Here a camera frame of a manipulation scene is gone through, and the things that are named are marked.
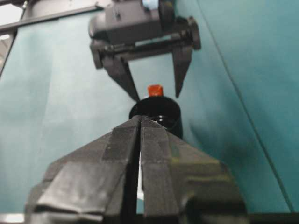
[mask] teal backdrop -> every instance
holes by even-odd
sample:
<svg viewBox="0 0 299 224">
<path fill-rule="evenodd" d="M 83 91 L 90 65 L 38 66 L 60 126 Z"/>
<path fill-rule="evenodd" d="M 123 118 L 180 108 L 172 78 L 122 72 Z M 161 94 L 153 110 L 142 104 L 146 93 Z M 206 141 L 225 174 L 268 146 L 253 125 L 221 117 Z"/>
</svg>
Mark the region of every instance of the teal backdrop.
<svg viewBox="0 0 299 224">
<path fill-rule="evenodd" d="M 177 102 L 184 140 L 229 165 L 249 212 L 299 211 L 299 1 L 177 0 L 199 23 Z M 22 212 L 47 166 L 126 121 L 134 101 L 96 70 L 95 13 L 20 28 L 0 78 L 0 212 Z M 130 64 L 174 96 L 171 55 Z"/>
</svg>

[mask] orange cap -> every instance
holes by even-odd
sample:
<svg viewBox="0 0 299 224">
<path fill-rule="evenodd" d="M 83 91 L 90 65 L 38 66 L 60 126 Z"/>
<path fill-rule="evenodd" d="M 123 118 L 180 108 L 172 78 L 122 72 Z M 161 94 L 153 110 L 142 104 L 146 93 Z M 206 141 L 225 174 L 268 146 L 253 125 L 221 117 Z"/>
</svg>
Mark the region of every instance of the orange cap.
<svg viewBox="0 0 299 224">
<path fill-rule="evenodd" d="M 163 86 L 161 85 L 149 85 L 148 91 L 150 97 L 163 96 Z"/>
</svg>

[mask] teal fabric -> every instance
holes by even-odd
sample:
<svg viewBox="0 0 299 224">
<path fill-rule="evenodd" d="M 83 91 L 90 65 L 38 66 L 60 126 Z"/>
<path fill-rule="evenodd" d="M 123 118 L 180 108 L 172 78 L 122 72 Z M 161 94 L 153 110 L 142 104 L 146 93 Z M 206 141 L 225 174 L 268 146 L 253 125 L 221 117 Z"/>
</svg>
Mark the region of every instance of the teal fabric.
<svg viewBox="0 0 299 224">
<path fill-rule="evenodd" d="M 249 212 L 299 211 L 296 5 L 176 4 L 199 22 L 203 46 L 177 99 L 184 139 L 229 165 Z M 22 211 L 49 163 L 128 119 L 134 101 L 93 65 L 92 15 L 19 29 L 0 79 L 0 212 Z M 130 67 L 140 97 L 156 83 L 175 97 L 171 55 Z"/>
</svg>

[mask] green cloth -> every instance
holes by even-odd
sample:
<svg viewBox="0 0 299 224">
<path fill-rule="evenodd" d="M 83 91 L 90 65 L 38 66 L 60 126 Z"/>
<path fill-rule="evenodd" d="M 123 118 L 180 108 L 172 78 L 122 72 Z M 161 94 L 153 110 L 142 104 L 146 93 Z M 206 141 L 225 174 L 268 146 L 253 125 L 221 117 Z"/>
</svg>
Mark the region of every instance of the green cloth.
<svg viewBox="0 0 299 224">
<path fill-rule="evenodd" d="M 177 0 L 202 40 L 177 99 L 184 139 L 229 165 L 249 212 L 299 211 L 298 7 Z M 128 119 L 134 101 L 94 67 L 93 15 L 18 31 L 0 79 L 0 212 L 21 212 L 52 161 Z M 140 97 L 162 84 L 175 98 L 171 55 L 130 67 Z"/>
</svg>

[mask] black cylinder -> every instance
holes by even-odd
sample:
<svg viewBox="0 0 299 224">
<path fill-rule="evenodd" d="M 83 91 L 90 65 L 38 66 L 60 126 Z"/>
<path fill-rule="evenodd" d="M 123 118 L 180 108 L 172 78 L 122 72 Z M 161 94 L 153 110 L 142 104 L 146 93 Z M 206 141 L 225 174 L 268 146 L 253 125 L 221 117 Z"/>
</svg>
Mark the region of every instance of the black cylinder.
<svg viewBox="0 0 299 224">
<path fill-rule="evenodd" d="M 151 120 L 164 126 L 170 133 L 183 137 L 181 109 L 168 97 L 148 97 L 137 102 L 131 109 L 129 118 L 135 115 L 148 116 Z"/>
</svg>

